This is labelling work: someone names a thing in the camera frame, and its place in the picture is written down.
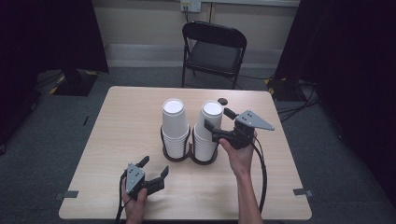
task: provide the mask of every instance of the black folding chair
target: black folding chair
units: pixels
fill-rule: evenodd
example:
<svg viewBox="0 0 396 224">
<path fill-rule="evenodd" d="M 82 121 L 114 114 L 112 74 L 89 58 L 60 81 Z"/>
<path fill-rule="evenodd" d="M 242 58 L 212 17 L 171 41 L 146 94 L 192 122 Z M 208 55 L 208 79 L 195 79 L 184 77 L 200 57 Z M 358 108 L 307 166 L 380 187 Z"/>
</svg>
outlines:
<svg viewBox="0 0 396 224">
<path fill-rule="evenodd" d="M 204 21 L 192 21 L 183 26 L 184 60 L 181 87 L 186 68 L 208 74 L 233 78 L 235 89 L 239 70 L 247 47 L 247 39 L 238 30 Z"/>
</svg>

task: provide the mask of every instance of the stacked paper cups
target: stacked paper cups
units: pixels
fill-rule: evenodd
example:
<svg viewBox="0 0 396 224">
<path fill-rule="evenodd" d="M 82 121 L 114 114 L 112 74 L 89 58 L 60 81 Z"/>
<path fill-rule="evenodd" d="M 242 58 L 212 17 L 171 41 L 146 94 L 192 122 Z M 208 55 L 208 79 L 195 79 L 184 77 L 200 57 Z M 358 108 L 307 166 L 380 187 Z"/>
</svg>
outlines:
<svg viewBox="0 0 396 224">
<path fill-rule="evenodd" d="M 166 153 L 173 159 L 184 157 L 188 151 L 189 123 L 184 104 L 179 99 L 168 99 L 163 103 L 163 143 Z"/>
<path fill-rule="evenodd" d="M 205 128 L 205 119 L 210 121 L 214 128 L 220 129 L 223 107 L 217 101 L 204 102 L 197 123 L 194 126 L 193 155 L 198 161 L 210 161 L 217 148 L 212 142 L 212 134 Z"/>
</svg>

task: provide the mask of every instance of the black cable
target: black cable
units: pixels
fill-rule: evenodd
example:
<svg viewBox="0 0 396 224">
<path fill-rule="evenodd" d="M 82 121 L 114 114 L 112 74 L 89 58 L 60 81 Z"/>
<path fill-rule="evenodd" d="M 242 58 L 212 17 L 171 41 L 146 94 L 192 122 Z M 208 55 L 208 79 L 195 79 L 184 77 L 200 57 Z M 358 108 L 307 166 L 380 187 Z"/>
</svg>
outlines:
<svg viewBox="0 0 396 224">
<path fill-rule="evenodd" d="M 313 96 L 313 94 L 314 94 L 314 91 L 315 91 L 315 87 L 316 87 L 316 86 L 313 85 L 313 84 L 310 84 L 310 86 L 312 87 L 312 91 L 311 91 L 311 93 L 310 93 L 308 99 L 305 101 L 305 103 L 304 103 L 303 105 L 297 106 L 297 107 L 294 107 L 294 108 L 281 108 L 281 109 L 277 109 L 278 115 L 280 115 L 280 114 L 285 114 L 285 113 L 289 113 L 288 115 L 284 116 L 284 117 L 281 119 L 281 122 L 286 121 L 287 119 L 291 118 L 293 115 L 295 115 L 296 113 L 298 113 L 298 112 L 301 111 L 302 109 L 307 108 L 307 107 L 309 107 L 309 106 L 311 106 L 311 105 L 315 105 L 315 104 L 318 102 L 318 99 L 311 102 L 311 99 L 312 99 L 312 96 Z"/>
<path fill-rule="evenodd" d="M 262 152 L 262 145 L 260 144 L 259 140 L 256 137 L 255 137 L 255 139 L 259 143 L 260 150 Z M 253 143 L 251 143 L 251 145 L 253 146 L 254 150 L 256 151 L 257 155 L 259 156 L 260 164 L 262 165 L 262 198 L 260 199 L 260 205 L 259 205 L 260 213 L 262 213 L 262 209 L 264 208 L 265 195 L 267 193 L 267 182 L 268 182 L 267 168 L 265 166 L 263 154 L 260 153 L 259 149 Z"/>
<path fill-rule="evenodd" d="M 209 22 L 212 22 L 212 8 L 213 8 L 213 3 L 210 3 Z"/>
<path fill-rule="evenodd" d="M 128 200 L 128 202 L 126 202 L 126 203 L 124 204 L 124 206 L 122 207 L 122 209 L 123 209 L 131 200 L 132 200 L 132 198 L 130 198 L 130 199 Z"/>
<path fill-rule="evenodd" d="M 52 76 L 50 76 L 50 77 L 46 77 L 46 78 L 44 78 L 43 80 L 40 80 L 39 82 L 37 82 L 37 83 L 35 84 L 35 89 L 38 90 L 38 89 L 41 89 L 41 88 L 43 88 L 43 87 L 49 85 L 51 82 L 53 82 L 53 81 L 55 81 L 56 79 L 58 79 L 59 75 L 62 74 L 62 73 L 63 73 L 63 72 L 61 71 L 61 72 L 58 73 L 58 74 L 55 74 L 55 75 L 52 75 Z M 38 86 L 39 84 L 41 84 L 41 83 L 43 83 L 43 82 L 45 82 L 45 81 L 47 81 L 47 80 L 49 80 L 49 79 L 52 79 L 52 80 L 51 80 L 50 82 L 48 82 L 48 83 L 45 83 L 45 84 L 43 84 L 43 85 L 41 85 L 41 86 Z"/>
<path fill-rule="evenodd" d="M 268 79 L 269 77 L 250 77 L 250 76 L 242 76 L 242 75 L 239 75 L 240 77 L 248 77 L 248 78 L 253 78 L 253 79 L 259 79 L 259 80 L 265 80 L 265 79 Z"/>
<path fill-rule="evenodd" d="M 233 80 L 231 78 L 227 77 L 227 79 L 233 83 Z M 238 85 L 238 83 L 235 83 L 235 86 L 239 88 L 239 90 L 243 90 L 242 87 Z"/>
<path fill-rule="evenodd" d="M 125 171 L 122 173 L 121 177 L 120 177 L 120 201 L 119 201 L 119 211 L 117 212 L 116 220 L 114 220 L 114 224 L 119 224 L 119 223 L 120 223 L 121 213 L 122 213 L 122 210 L 123 210 L 124 206 L 126 205 L 126 204 L 125 204 L 124 206 L 122 206 L 122 180 L 123 180 L 123 178 L 126 176 L 126 173 L 127 173 L 127 170 L 125 170 Z"/>
<path fill-rule="evenodd" d="M 186 22 L 189 23 L 189 7 L 184 8 L 184 16 L 186 17 Z"/>
<path fill-rule="evenodd" d="M 275 73 L 273 73 L 270 77 L 268 77 L 268 79 L 273 79 L 275 77 Z"/>
</svg>

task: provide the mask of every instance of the wooden table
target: wooden table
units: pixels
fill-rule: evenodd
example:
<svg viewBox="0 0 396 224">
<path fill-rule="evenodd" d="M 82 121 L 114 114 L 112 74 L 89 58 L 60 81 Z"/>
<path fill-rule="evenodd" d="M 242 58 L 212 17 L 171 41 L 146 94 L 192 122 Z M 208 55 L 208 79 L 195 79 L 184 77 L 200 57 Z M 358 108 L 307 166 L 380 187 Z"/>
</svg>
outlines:
<svg viewBox="0 0 396 224">
<path fill-rule="evenodd" d="M 138 163 L 149 156 L 150 161 L 143 169 L 147 180 L 158 177 L 166 165 L 169 165 L 169 175 L 165 179 L 165 189 L 148 196 L 146 220 L 238 219 L 236 179 L 221 146 L 216 161 L 210 165 L 199 165 L 191 159 L 171 162 L 162 151 L 160 128 L 166 99 L 178 98 L 184 102 L 189 124 L 193 127 L 204 101 L 221 97 L 228 100 L 226 107 L 235 113 L 251 109 L 275 126 L 273 132 L 256 129 L 268 174 L 262 217 L 311 218 L 306 197 L 294 195 L 293 190 L 303 186 L 268 92 L 138 87 L 112 87 L 108 91 L 69 186 L 69 190 L 78 191 L 78 196 L 64 199 L 60 217 L 115 218 L 120 175 L 129 162 Z M 233 120 L 223 116 L 221 128 L 232 130 Z M 259 202 L 262 170 L 256 154 L 252 180 Z"/>
</svg>

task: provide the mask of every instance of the hand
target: hand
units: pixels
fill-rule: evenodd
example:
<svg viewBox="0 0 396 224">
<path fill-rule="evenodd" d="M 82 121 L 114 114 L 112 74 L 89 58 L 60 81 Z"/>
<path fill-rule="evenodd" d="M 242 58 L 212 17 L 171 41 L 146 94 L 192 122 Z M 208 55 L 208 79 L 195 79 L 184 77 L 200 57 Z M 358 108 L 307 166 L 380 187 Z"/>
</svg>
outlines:
<svg viewBox="0 0 396 224">
<path fill-rule="evenodd" d="M 250 176 L 251 160 L 253 157 L 253 146 L 248 145 L 241 149 L 234 149 L 231 144 L 224 138 L 219 140 L 219 143 L 226 150 L 230 160 L 231 168 L 237 178 L 243 176 Z"/>
<path fill-rule="evenodd" d="M 131 196 L 125 192 L 125 178 L 122 179 L 122 201 L 125 206 L 127 224 L 140 224 L 143 222 L 147 194 L 147 189 L 141 189 L 137 194 L 137 200 L 133 200 Z"/>
</svg>

